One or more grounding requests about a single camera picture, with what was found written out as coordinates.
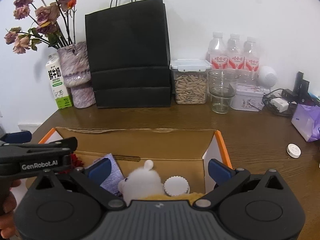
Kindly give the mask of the person's left hand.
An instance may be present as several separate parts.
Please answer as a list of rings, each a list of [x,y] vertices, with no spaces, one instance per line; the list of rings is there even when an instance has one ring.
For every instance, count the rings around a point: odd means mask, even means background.
[[[16,198],[9,191],[9,194],[4,200],[2,210],[4,214],[1,215],[0,229],[1,236],[4,239],[9,239],[10,237],[16,235],[16,227],[14,222],[14,209],[17,206]]]

